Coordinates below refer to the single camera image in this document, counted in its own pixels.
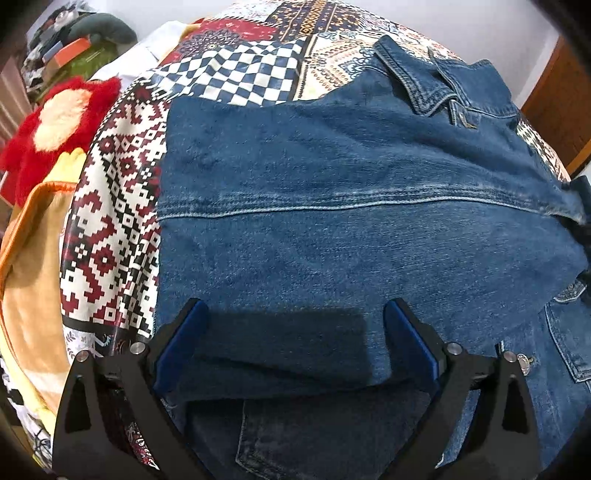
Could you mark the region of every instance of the bolt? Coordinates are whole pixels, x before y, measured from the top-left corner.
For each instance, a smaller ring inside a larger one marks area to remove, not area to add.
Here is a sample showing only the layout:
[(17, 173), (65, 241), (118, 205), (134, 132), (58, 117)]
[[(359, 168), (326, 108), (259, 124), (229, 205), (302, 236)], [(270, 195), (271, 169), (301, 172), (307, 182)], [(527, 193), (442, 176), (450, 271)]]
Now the bolt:
[(142, 342), (135, 342), (132, 343), (129, 347), (129, 351), (134, 355), (141, 354), (144, 350), (146, 350), (146, 344)]
[(460, 355), (462, 353), (462, 346), (456, 342), (448, 343), (446, 348), (452, 355)]
[(509, 351), (509, 350), (505, 350), (503, 352), (503, 357), (505, 358), (505, 360), (507, 360), (510, 363), (516, 362), (517, 361), (517, 355), (514, 354), (513, 352)]
[(76, 354), (76, 360), (79, 362), (86, 362), (88, 360), (88, 357), (90, 357), (90, 353), (88, 353), (88, 350), (81, 350)]

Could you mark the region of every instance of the yellow fabric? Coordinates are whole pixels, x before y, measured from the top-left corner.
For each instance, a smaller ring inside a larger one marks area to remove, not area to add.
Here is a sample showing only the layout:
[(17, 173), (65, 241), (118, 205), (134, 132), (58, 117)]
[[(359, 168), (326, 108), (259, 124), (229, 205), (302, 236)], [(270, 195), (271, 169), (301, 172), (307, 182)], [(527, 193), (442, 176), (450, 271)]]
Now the yellow fabric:
[(72, 153), (62, 153), (49, 175), (43, 181), (69, 181), (78, 183), (82, 168), (86, 161), (86, 154), (81, 148), (76, 148)]
[(0, 248), (0, 354), (25, 406), (53, 435), (70, 368), (61, 324), (59, 237), (86, 161), (63, 153), (22, 210), (12, 211)]
[[(4, 323), (0, 313), (0, 322)], [(12, 356), (12, 352), (4, 335), (4, 330), (0, 329), (0, 353), (4, 359), (6, 370), (12, 382), (18, 387), (21, 393), (22, 401), (27, 409), (41, 420), (49, 435), (53, 435), (56, 429), (56, 416), (47, 408), (45, 401), (37, 392), (31, 381), (25, 376), (17, 361)]]
[(57, 414), (70, 363), (60, 306), (59, 240), (74, 187), (41, 183), (35, 205), (23, 210), (4, 280), (4, 328), (23, 373)]

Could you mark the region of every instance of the red plush toy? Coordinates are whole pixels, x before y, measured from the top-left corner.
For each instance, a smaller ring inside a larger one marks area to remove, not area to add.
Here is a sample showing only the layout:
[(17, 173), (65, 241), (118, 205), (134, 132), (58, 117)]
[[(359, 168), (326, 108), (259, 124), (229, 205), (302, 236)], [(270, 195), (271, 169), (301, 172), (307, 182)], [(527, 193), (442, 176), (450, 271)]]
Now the red plush toy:
[(0, 170), (8, 172), (0, 192), (4, 199), (23, 206), (62, 152), (77, 147), (88, 152), (120, 87), (118, 78), (85, 82), (75, 77), (50, 90), (0, 154)]

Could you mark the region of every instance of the wooden cabinet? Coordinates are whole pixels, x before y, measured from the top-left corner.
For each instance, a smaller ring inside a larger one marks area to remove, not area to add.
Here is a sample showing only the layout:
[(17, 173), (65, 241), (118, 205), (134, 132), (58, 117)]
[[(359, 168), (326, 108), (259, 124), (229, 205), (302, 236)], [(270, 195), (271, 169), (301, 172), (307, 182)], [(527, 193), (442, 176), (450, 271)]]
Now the wooden cabinet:
[(591, 76), (560, 39), (521, 109), (571, 176), (591, 155)]

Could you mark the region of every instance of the jacket button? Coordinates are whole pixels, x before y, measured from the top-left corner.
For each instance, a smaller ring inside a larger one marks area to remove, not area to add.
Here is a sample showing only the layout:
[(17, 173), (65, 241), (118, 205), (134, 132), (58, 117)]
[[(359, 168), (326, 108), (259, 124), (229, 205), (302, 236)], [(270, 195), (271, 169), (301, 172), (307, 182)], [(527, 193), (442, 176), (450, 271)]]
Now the jacket button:
[(530, 365), (534, 362), (534, 359), (532, 358), (530, 360), (527, 358), (527, 355), (519, 353), (517, 355), (517, 361), (519, 362), (519, 366), (521, 367), (521, 371), (523, 372), (524, 376), (527, 376), (527, 374), (530, 373)]

